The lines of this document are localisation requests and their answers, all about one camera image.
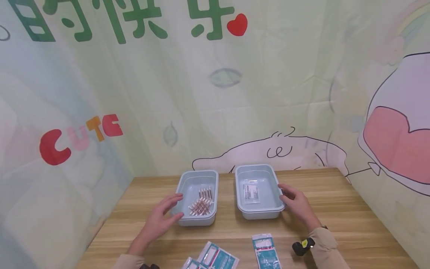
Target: backdrop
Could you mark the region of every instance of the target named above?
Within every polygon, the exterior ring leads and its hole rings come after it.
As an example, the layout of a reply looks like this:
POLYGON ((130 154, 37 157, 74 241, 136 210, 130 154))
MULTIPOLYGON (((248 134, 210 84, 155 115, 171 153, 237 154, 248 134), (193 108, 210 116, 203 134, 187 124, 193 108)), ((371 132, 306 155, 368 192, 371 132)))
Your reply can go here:
POLYGON ((337 167, 426 268, 429 12, 1 1, 1 267, 74 268, 133 176, 268 163, 337 167))

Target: wrist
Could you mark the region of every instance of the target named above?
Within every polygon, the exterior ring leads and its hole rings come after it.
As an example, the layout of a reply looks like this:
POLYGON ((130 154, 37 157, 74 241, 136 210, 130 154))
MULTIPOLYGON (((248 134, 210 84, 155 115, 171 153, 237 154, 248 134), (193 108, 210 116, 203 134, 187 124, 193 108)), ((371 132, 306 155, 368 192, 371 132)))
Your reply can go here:
POLYGON ((315 230, 316 228, 323 226, 315 214, 305 219, 304 225, 309 233, 315 230))
POLYGON ((146 237, 141 236, 139 234, 130 244, 130 247, 127 250, 126 254, 134 256, 143 256, 150 244, 151 241, 147 240, 146 237))

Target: wooden table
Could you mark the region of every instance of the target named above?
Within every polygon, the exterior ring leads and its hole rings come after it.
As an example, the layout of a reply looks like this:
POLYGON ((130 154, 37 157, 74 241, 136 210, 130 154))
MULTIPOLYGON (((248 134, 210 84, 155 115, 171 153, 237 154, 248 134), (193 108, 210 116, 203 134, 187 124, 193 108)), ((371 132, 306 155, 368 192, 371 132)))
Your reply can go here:
MULTIPOLYGON (((417 268, 337 169, 276 172, 279 182, 305 193, 317 216, 339 243, 351 268, 417 268)), ((78 264, 78 269, 109 269, 125 253, 151 208, 174 193, 180 176, 135 178, 78 264)), ((291 245, 307 235, 287 210, 275 220, 246 220, 236 205, 234 174, 219 177, 218 211, 208 227, 174 226, 152 244, 147 264, 181 268, 187 257, 197 258, 212 241, 240 259, 238 268, 257 269, 251 236, 271 233, 284 269, 316 268, 311 254, 295 256, 291 245)))

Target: plastic tray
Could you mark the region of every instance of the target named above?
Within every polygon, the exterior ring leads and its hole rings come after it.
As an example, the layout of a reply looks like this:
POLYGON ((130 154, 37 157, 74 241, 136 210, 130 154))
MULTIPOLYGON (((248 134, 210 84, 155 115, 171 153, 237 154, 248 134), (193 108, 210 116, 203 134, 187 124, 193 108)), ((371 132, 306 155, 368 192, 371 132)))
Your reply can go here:
POLYGON ((274 219, 284 210, 285 205, 279 199, 282 192, 278 188, 278 178, 270 165, 242 165, 236 168, 235 176, 237 206, 245 219, 274 219), (258 203, 246 203, 244 185, 257 186, 258 203))
POLYGON ((170 211, 171 215, 183 212, 184 216, 179 220, 181 226, 208 226, 215 221, 218 204, 218 172, 214 170, 188 171, 182 174, 176 193, 183 193, 184 199, 170 211), (188 208, 199 198, 199 189, 212 189, 214 203, 210 206, 211 213, 204 216, 191 216, 188 208))

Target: sleeve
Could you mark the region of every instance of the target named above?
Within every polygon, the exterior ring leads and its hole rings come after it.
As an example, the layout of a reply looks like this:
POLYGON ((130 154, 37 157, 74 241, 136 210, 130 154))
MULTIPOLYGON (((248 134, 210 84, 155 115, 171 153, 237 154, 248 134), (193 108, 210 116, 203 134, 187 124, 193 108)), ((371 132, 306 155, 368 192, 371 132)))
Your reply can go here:
POLYGON ((309 234, 309 237, 315 241, 315 245, 310 251, 318 269, 349 269, 329 230, 323 227, 316 228, 309 234))
POLYGON ((123 254, 117 260, 113 269, 140 269, 143 264, 143 257, 123 254))

